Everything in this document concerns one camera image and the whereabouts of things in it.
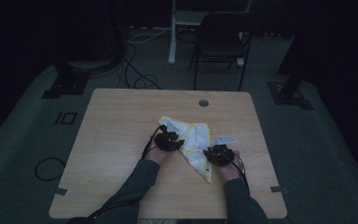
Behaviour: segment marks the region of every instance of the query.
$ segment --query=tripod base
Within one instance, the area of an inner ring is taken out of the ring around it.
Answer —
[[[267,83],[268,83],[269,91],[271,92],[276,105],[299,105],[301,109],[313,110],[310,101],[304,98],[300,89],[298,89],[293,94],[293,96],[289,98],[287,96],[281,95],[283,83],[279,83],[279,82],[267,82]]]
[[[70,82],[63,82],[57,76],[50,90],[43,93],[42,99],[59,99],[61,95],[81,95],[89,81],[90,74],[75,75]]]

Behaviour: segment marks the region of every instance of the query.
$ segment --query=black chair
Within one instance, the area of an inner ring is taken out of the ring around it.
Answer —
[[[230,63],[243,58],[240,85],[241,90],[246,64],[249,58],[251,40],[254,35],[262,35],[263,17],[255,12],[211,12],[201,21],[197,33],[196,46],[191,56],[190,66],[196,64],[193,90],[197,87],[199,63]]]

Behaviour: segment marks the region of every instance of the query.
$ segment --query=dark background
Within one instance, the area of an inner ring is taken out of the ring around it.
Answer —
[[[102,57],[92,50],[85,2],[0,0],[0,125],[53,63],[53,47],[68,59]],[[178,2],[178,8],[194,6]],[[94,1],[96,7],[113,3],[112,14],[121,18],[111,21],[114,26],[171,25],[171,1]],[[295,36],[279,74],[315,84],[358,162],[358,0],[254,0],[251,10],[264,15],[268,35]]]

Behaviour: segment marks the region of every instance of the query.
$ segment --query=sleeve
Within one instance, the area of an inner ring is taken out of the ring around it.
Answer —
[[[258,202],[250,197],[242,179],[228,181],[224,189],[228,224],[268,223],[266,214]]]
[[[139,160],[132,174],[104,205],[141,200],[147,191],[156,183],[159,165],[154,161]],[[136,224],[138,220],[139,202],[106,210],[101,213],[95,223],[128,223]]]

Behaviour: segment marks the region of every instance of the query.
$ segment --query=hand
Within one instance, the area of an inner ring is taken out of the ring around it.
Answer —
[[[235,150],[234,153],[238,155],[238,157],[234,156],[234,163],[241,168],[242,164],[239,159],[240,152],[238,150]],[[235,168],[235,166],[231,163],[226,166],[219,166],[218,171],[225,183],[232,179],[242,178],[240,171],[238,171],[238,169]]]
[[[168,156],[172,154],[171,151],[164,151],[159,149],[154,142],[154,138],[151,140],[150,146],[147,149],[148,152],[145,155],[145,160],[155,161],[158,165],[161,165]]]

